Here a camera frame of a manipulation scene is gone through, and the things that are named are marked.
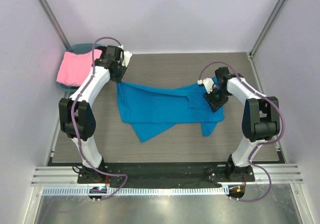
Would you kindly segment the blue t shirt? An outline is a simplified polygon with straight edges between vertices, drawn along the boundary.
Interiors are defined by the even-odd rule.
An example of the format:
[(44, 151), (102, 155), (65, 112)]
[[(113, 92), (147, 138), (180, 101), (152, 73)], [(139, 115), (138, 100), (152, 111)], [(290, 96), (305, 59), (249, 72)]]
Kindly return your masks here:
[(203, 136), (207, 137), (225, 118), (223, 108), (212, 112), (204, 98), (205, 88), (196, 83), (176, 89), (127, 82), (116, 86), (120, 117), (132, 126), (141, 142), (176, 124), (189, 123), (199, 123)]

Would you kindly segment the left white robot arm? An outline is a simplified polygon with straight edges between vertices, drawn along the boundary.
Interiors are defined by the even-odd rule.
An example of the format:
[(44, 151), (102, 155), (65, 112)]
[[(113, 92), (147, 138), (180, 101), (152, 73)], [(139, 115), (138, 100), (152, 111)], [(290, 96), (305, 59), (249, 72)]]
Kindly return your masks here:
[(91, 105), (107, 82), (121, 81), (133, 54), (123, 50), (122, 45), (107, 46), (103, 59), (95, 57), (95, 51), (96, 49), (92, 48), (89, 53), (91, 69), (85, 81), (70, 98), (63, 98), (58, 104), (60, 127), (77, 145), (82, 158), (82, 170), (89, 177), (98, 173), (102, 178), (124, 178), (123, 182), (126, 183), (126, 174), (105, 171), (104, 159), (94, 139), (96, 121)]

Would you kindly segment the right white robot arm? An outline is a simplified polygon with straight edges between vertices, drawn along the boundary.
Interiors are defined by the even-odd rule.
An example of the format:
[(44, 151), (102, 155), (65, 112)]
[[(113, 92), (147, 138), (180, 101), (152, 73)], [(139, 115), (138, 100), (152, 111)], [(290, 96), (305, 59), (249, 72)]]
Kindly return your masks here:
[(212, 183), (242, 182), (252, 174), (252, 159), (260, 147), (280, 132), (279, 102), (276, 97), (267, 97), (252, 88), (239, 74), (231, 74), (227, 67), (218, 68), (215, 77), (217, 81), (198, 80), (198, 85), (205, 88), (203, 97), (212, 112), (219, 111), (230, 96), (242, 103), (243, 138), (224, 167), (206, 169), (208, 180)]

